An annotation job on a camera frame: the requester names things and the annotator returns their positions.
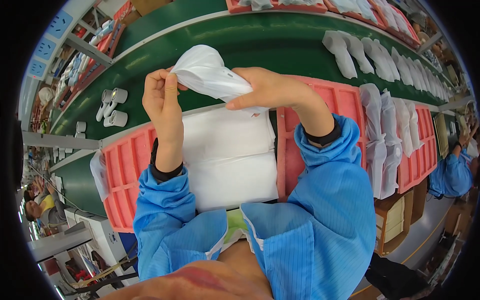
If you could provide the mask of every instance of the brown box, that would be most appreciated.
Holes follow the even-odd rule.
[[[388,211],[393,207],[393,205],[400,200],[402,197],[405,197],[404,203],[404,215],[403,215],[403,231],[399,233],[396,237],[384,243],[385,241],[385,227],[387,222]],[[410,222],[412,218],[412,207],[413,207],[413,190],[409,190],[403,194],[393,194],[392,196],[385,198],[383,200],[375,201],[375,213],[384,218],[384,223],[382,225],[382,234],[380,239],[376,240],[375,252],[380,256],[389,254],[395,250],[407,237],[408,232],[410,231]]]
[[[135,9],[141,16],[145,16],[148,13],[172,2],[172,0],[130,0]]]
[[[425,178],[422,182],[413,187],[413,206],[412,206],[412,220],[410,225],[417,222],[423,215],[425,208],[425,199],[427,197],[428,179]]]

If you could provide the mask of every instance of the power outlet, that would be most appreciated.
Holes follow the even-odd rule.
[[[44,60],[49,60],[57,44],[47,38],[42,38],[35,48],[34,54]]]
[[[57,15],[53,17],[52,22],[50,22],[50,25],[47,28],[47,33],[60,39],[65,30],[67,30],[68,25],[70,25],[72,21],[72,16],[70,16],[63,10],[60,10]]]
[[[45,69],[47,68],[47,65],[39,62],[37,60],[32,60],[30,63],[30,68],[28,69],[28,72],[33,75],[33,78],[37,77],[42,77],[43,73],[45,73]]]

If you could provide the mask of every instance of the green conveyor belt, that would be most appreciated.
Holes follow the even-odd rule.
[[[115,56],[146,37],[174,24],[225,11],[224,0],[177,0],[127,27],[120,38]],[[283,74],[315,77],[359,86],[374,83],[380,90],[387,88],[392,96],[440,105],[443,101],[430,93],[420,92],[401,81],[390,83],[375,74],[363,74],[354,60],[358,78],[343,77],[335,57],[322,45],[326,30],[343,30],[362,38],[379,39],[387,49],[394,46],[400,54],[417,59],[411,50],[387,36],[371,32],[368,28],[325,16],[301,13],[256,13],[229,15],[192,24],[163,35],[127,54],[93,81],[70,105],[53,128],[53,134],[75,133],[76,122],[86,121],[86,136],[102,139],[127,128],[149,121],[142,107],[144,78],[148,72],[173,65],[190,47],[207,44],[216,48],[229,68],[260,66]],[[438,72],[431,67],[434,74]],[[117,109],[128,113],[124,128],[103,127],[95,120],[104,89],[119,87],[129,92],[128,100]],[[182,92],[179,103],[183,111],[221,103],[220,100],[192,91]],[[54,120],[59,112],[54,112]],[[55,172],[63,177],[66,196],[82,209],[105,215],[90,173],[92,155],[69,163]]]

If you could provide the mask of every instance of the person in blue jacket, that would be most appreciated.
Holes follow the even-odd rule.
[[[466,150],[477,129],[478,124],[470,131],[470,135],[460,135],[452,153],[438,162],[437,168],[429,175],[428,193],[438,199],[444,195],[460,197],[468,192],[472,185],[478,186],[480,158],[472,158]]]
[[[369,266],[376,231],[356,123],[331,114],[300,81],[233,69],[253,92],[226,107],[292,107],[305,171],[286,203],[195,215],[177,101],[177,88],[186,88],[169,70],[147,75],[142,100],[158,141],[139,178],[133,221],[141,282],[106,299],[347,299]]]

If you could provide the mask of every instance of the wrist strap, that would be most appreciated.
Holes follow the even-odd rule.
[[[157,169],[155,166],[157,149],[158,149],[158,138],[156,138],[155,141],[153,142],[152,153],[150,155],[150,164],[153,165],[153,168],[151,170],[153,177],[159,181],[167,181],[169,179],[177,177],[183,169],[183,162],[175,170],[171,172],[162,172],[159,169]]]
[[[305,131],[305,128],[303,127],[303,125],[302,125],[303,133],[305,134],[307,139],[311,142],[314,142],[314,143],[317,143],[317,144],[320,144],[320,145],[329,144],[329,143],[333,142],[334,140],[338,139],[342,135],[342,129],[340,128],[340,124],[338,124],[338,121],[335,118],[333,118],[333,120],[334,120],[333,130],[327,135],[314,136],[314,135],[308,134]]]

